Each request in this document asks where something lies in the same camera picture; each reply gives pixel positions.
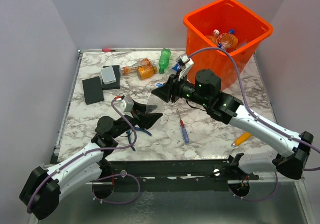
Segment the green plastic bottle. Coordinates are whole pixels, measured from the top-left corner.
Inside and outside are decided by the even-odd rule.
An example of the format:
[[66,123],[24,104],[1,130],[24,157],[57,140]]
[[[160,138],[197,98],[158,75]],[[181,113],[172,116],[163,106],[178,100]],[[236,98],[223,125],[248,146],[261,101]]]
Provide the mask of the green plastic bottle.
[[165,70],[168,68],[170,63],[172,52],[170,49],[164,48],[161,51],[160,59],[159,59],[159,73],[164,74]]

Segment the large orange label jug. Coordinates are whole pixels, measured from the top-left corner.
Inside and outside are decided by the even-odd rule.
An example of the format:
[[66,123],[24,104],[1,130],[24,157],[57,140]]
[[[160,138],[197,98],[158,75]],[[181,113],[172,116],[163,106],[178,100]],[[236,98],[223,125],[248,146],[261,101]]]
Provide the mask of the large orange label jug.
[[220,36],[220,31],[218,29],[215,29],[212,34],[206,35],[205,37],[210,40],[213,44],[216,46],[219,45],[219,36]]

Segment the small orange juice bottle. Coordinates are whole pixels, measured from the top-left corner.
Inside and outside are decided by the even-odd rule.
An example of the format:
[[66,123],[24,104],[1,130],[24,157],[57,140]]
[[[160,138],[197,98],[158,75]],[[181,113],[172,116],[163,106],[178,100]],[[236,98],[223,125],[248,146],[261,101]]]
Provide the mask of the small orange juice bottle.
[[238,46],[239,40],[235,35],[224,33],[218,37],[218,43],[224,50],[233,50]]

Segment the small Pepsi bottle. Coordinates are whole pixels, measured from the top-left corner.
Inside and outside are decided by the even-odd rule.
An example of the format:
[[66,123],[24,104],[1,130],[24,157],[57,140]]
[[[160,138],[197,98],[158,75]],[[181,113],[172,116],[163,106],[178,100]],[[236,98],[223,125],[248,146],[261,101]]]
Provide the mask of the small Pepsi bottle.
[[242,47],[246,46],[248,44],[247,41],[243,41],[240,44],[238,44],[238,46],[233,50],[234,52],[241,49]]

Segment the clear white-cap bottle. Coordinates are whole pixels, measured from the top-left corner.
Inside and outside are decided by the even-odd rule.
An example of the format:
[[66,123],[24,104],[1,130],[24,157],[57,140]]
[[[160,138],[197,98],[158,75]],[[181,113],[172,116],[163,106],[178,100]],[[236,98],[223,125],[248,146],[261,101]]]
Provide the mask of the clear white-cap bottle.
[[163,113],[165,110],[166,103],[161,100],[159,97],[151,94],[147,105],[146,105],[146,114],[155,114],[155,113]]

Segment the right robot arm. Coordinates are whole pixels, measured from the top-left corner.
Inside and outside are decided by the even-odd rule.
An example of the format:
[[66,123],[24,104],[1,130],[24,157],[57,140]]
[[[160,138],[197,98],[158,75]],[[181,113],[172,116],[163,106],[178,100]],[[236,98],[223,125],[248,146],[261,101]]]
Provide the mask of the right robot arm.
[[299,134],[254,113],[241,100],[222,92],[221,84],[222,80],[213,71],[203,69],[197,72],[195,84],[185,77],[171,75],[162,87],[151,93],[166,103],[185,99],[201,105],[212,119],[248,132],[273,148],[270,153],[237,155],[235,164],[229,168],[234,179],[253,173],[279,172],[289,179],[300,180],[310,156],[313,135],[306,131]]

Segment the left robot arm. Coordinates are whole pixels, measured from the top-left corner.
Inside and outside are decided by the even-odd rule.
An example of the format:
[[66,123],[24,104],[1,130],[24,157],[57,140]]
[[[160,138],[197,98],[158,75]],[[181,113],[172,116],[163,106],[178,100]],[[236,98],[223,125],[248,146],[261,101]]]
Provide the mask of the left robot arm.
[[107,157],[121,150],[116,138],[131,130],[137,136],[136,126],[150,129],[162,113],[147,113],[144,104],[130,101],[131,116],[121,115],[115,120],[110,116],[99,119],[95,136],[81,151],[65,161],[44,169],[34,169],[19,196],[26,205],[27,213],[38,220],[51,215],[60,201],[79,187],[95,180],[106,181],[112,174]]

